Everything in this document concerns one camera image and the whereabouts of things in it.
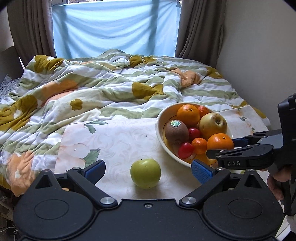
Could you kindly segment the right hand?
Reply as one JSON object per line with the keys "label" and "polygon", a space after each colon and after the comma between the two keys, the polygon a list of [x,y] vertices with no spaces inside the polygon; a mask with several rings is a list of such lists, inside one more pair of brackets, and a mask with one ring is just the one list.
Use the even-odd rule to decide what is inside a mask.
{"label": "right hand", "polygon": [[275,173],[273,176],[268,176],[267,185],[277,200],[282,201],[284,199],[284,195],[280,188],[280,183],[285,183],[291,180],[291,175],[291,168],[283,168],[279,172]]}

